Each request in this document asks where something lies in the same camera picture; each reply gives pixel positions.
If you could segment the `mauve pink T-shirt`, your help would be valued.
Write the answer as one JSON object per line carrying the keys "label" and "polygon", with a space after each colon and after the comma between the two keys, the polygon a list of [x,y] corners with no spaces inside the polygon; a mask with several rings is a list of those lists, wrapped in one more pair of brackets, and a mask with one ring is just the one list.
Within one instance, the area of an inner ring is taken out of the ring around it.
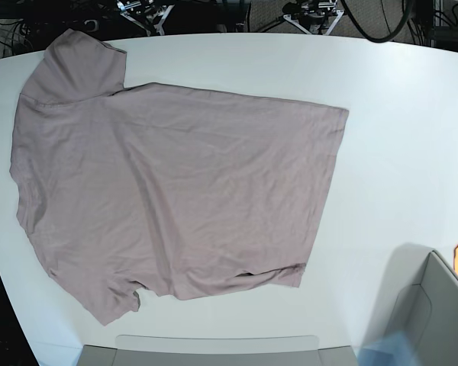
{"label": "mauve pink T-shirt", "polygon": [[148,83],[77,30],[48,46],[12,134],[18,222],[101,324],[141,288],[180,300],[298,287],[348,111]]}

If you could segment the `grey tray bottom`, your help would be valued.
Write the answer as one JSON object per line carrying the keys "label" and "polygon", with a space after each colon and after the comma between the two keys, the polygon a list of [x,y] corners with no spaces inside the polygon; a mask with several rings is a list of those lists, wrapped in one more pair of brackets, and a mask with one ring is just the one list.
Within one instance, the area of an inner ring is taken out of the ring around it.
{"label": "grey tray bottom", "polygon": [[187,339],[120,335],[115,347],[85,345],[78,365],[357,365],[350,346],[321,348],[314,335]]}

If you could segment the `grey bin right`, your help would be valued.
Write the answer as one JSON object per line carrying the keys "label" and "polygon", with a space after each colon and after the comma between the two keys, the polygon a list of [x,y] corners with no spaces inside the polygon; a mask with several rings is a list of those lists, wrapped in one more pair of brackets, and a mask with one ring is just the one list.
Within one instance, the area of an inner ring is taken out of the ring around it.
{"label": "grey bin right", "polygon": [[436,252],[398,295],[384,338],[404,332],[418,365],[458,365],[458,277]]}

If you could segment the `blue translucent object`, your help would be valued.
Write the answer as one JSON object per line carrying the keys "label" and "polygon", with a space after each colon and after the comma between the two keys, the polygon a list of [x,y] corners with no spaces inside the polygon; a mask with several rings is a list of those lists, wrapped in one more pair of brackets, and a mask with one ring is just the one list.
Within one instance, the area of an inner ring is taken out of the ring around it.
{"label": "blue translucent object", "polygon": [[394,332],[362,347],[357,362],[359,366],[418,365],[412,344],[404,332]]}

